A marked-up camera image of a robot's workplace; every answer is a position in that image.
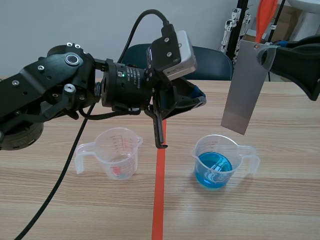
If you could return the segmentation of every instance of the orange tape line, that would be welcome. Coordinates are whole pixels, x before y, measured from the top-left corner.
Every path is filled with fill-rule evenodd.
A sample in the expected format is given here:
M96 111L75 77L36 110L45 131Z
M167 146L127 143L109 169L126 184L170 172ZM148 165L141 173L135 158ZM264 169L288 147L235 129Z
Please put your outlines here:
M164 143L166 143L167 120L162 121ZM156 155L154 202L152 219L152 240L163 240L164 234L164 197L165 197L166 149L158 149Z

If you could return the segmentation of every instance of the chair backrest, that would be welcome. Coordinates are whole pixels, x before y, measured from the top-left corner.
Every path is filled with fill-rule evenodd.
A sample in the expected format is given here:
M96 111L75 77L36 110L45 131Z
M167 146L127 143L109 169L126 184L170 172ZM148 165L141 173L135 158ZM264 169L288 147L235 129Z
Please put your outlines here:
M134 64L140 69L147 68L146 51L150 44L137 44L129 47L123 64ZM188 80L224 80L230 81L233 74L231 60L222 52L205 47L194 46L197 69L184 76Z

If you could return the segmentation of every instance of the gray metal plate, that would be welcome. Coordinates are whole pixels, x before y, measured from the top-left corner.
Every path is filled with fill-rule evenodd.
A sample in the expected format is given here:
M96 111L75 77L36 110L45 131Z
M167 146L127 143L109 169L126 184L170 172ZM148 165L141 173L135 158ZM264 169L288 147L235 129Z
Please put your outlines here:
M257 54L264 44L242 41L226 100L221 126L244 135L255 109L268 71L259 64Z

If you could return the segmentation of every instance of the table surface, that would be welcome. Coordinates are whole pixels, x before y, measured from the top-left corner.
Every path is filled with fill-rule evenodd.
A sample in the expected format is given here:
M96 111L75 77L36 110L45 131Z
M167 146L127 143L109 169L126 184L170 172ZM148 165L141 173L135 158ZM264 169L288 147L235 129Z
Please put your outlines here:
M230 82L197 81L203 107L169 118L164 188L165 240L318 240L320 236L320 101L294 83L266 82L244 136L220 126ZM94 113L107 109L98 104ZM45 123L31 147L0 151L0 240L14 239L39 209L66 161L81 120ZM144 114L89 121L80 143L110 128L144 139L136 174L109 179L94 158L77 175L72 162L48 208L26 240L149 240L157 149ZM244 164L226 187L211 191L194 177L190 152L208 134L257 148L256 175Z

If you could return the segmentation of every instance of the empty measuring cup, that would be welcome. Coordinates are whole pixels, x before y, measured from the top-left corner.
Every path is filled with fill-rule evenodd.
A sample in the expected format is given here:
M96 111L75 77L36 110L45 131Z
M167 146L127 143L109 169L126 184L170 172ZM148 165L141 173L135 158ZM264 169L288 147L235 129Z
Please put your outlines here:
M109 129L101 133L94 142L81 144L76 148L76 173L84 171L85 156L95 156L109 177L115 180L128 179L137 170L138 147L143 141L127 128Z
M254 147L238 145L222 135L202 137L192 150L192 156L196 159L196 179L212 189L226 185L244 160L249 160L251 173L257 172L260 163Z

